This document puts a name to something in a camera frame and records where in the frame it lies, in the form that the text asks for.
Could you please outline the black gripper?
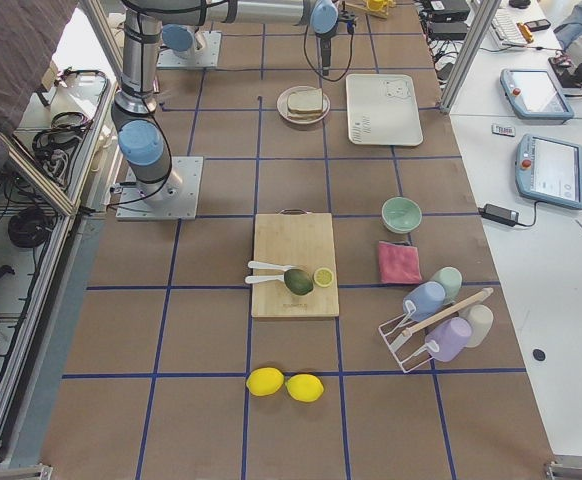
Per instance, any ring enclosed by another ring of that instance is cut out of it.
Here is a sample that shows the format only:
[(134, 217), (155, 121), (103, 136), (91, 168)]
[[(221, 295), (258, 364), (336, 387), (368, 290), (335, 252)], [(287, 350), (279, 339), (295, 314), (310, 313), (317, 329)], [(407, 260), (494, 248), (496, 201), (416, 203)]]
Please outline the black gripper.
[(354, 33), (357, 25), (357, 16), (348, 10), (340, 10), (338, 22), (345, 26), (347, 33)]
[(319, 40), (320, 48), (320, 68), (323, 76), (330, 75), (331, 69), (331, 40), (336, 35), (335, 30), (330, 30), (325, 33), (315, 33)]

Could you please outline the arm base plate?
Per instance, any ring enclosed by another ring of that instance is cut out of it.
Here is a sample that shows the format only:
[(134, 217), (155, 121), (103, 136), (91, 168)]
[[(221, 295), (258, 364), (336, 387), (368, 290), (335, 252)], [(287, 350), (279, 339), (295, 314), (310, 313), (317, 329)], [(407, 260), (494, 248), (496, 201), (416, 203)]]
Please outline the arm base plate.
[(215, 69), (219, 63), (222, 33), (220, 31), (184, 31), (182, 41), (165, 39), (157, 60), (162, 70)]
[(134, 173), (128, 170), (124, 187), (117, 200), (116, 219), (119, 221), (170, 221), (194, 220), (197, 214), (198, 195), (203, 171), (203, 158), (175, 156), (166, 185), (161, 187), (137, 183)]

